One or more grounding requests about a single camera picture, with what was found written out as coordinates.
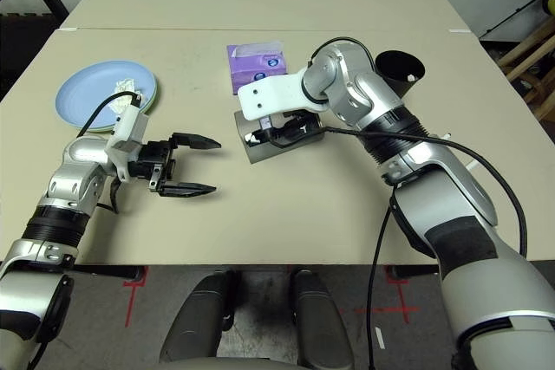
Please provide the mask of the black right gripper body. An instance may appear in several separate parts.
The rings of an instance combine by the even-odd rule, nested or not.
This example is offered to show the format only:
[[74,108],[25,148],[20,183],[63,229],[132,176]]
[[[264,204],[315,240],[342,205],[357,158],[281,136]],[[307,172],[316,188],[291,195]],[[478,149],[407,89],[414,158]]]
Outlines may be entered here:
[[319,115],[309,111],[292,111],[285,112],[283,116],[286,118],[283,129],[288,132],[308,133],[321,128]]

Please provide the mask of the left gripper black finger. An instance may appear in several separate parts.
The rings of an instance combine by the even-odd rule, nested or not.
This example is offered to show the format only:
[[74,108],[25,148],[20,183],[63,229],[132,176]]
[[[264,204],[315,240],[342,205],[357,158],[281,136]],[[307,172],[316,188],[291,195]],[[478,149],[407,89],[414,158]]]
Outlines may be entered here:
[[193,198],[216,191],[215,186],[198,183],[164,182],[157,193],[162,197],[169,198]]
[[173,143],[174,148],[188,146],[191,149],[210,150],[221,147],[218,141],[195,133],[173,133],[170,141]]

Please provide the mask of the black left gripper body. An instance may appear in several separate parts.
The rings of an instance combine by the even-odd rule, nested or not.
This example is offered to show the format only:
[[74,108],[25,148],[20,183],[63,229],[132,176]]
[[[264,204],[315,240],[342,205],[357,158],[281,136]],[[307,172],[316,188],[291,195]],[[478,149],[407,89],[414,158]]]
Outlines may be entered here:
[[164,192],[167,181],[173,176],[175,148],[174,140],[148,141],[140,149],[137,159],[127,164],[130,176],[145,179],[152,192]]

